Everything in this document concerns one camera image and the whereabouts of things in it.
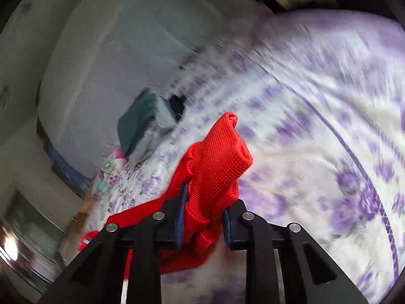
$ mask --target red garment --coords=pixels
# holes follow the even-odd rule
[[[188,182],[183,245],[178,251],[161,252],[161,273],[200,266],[218,240],[222,212],[238,199],[236,180],[253,162],[234,129],[237,120],[236,114],[226,112],[203,141],[190,146],[160,198],[112,215],[106,222],[120,227],[134,225],[160,210],[166,199],[178,196],[182,183]],[[131,255],[132,252],[128,255],[126,278]]]

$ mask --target bedsheet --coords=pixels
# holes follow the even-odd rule
[[[84,231],[156,198],[188,146],[232,111],[254,159],[238,182],[248,210],[301,224],[379,303],[405,265],[404,48],[398,23],[359,12],[260,9],[234,21],[173,81],[189,98],[169,140],[141,168],[129,161]],[[245,261],[220,241],[203,266],[162,276],[163,303],[243,303]]]

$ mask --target purple floral bedsheet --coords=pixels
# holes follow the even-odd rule
[[[238,182],[248,210],[301,224],[379,303],[405,265],[404,54],[400,25],[370,14],[259,10],[234,21],[172,83],[189,97],[178,128],[140,169],[124,167],[86,231],[154,199],[188,146],[232,111],[254,159]],[[162,277],[163,303],[244,303],[245,259],[221,240],[200,268]]]

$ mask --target purple stripe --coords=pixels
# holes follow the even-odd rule
[[[354,110],[364,120],[364,122],[366,122],[368,124],[368,126],[371,128],[371,130],[380,136],[380,139],[382,140],[382,142],[392,150],[395,158],[405,168],[405,156],[401,153],[401,150],[399,149],[398,146],[396,146],[395,142],[391,138],[389,138],[367,114],[365,114],[362,110],[360,110],[356,106],[354,106],[345,97],[343,97],[340,94],[334,94],[334,96],[343,100],[347,105],[349,105],[352,108],[352,110]]]
[[[331,130],[331,132],[333,132],[333,134],[336,136],[336,138],[339,140],[339,142],[341,143],[341,145],[344,147],[344,149],[346,150],[346,152],[350,155],[350,157],[352,158],[353,162],[356,164],[357,168],[359,169],[361,175],[364,177],[365,181],[367,182],[367,184],[369,185],[370,189],[373,192],[373,198],[375,200],[375,202],[377,202],[378,206],[379,206],[379,213],[382,217],[384,226],[385,226],[385,230],[387,232],[388,235],[388,241],[390,242],[390,248],[391,248],[391,253],[392,253],[392,262],[393,262],[393,268],[394,268],[394,280],[396,280],[398,278],[399,275],[399,268],[398,268],[398,253],[396,251],[396,245],[395,245],[395,239],[394,239],[394,235],[392,233],[392,229],[391,229],[391,225],[390,225],[390,221],[388,219],[388,216],[386,214],[386,211],[384,209],[384,206],[381,202],[380,197],[378,196],[377,190],[374,187],[374,184],[372,183],[370,177],[368,176],[367,172],[364,170],[362,164],[360,163],[360,161],[358,160],[357,156],[353,153],[353,151],[349,148],[349,146],[347,145],[347,143],[344,141],[344,139],[339,135],[339,133],[332,127],[332,125],[319,113],[319,111],[308,101],[306,100],[303,96],[301,96],[299,93],[297,93],[293,88],[291,88],[290,86],[284,84],[293,94],[297,95],[298,97],[300,97],[305,104],[308,105],[308,107],[321,119],[321,121]]]

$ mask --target silver screw head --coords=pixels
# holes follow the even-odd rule
[[[110,223],[105,227],[107,232],[115,232],[118,229],[118,225],[116,223]]]
[[[164,219],[164,218],[165,218],[165,213],[164,213],[164,212],[155,212],[155,213],[152,215],[152,217],[153,217],[153,219],[161,220],[161,219]]]
[[[252,220],[254,218],[254,214],[252,212],[244,212],[242,214],[242,218],[244,220]]]
[[[299,231],[301,231],[301,226],[299,226],[297,223],[292,223],[290,224],[290,230],[292,232],[298,233]]]

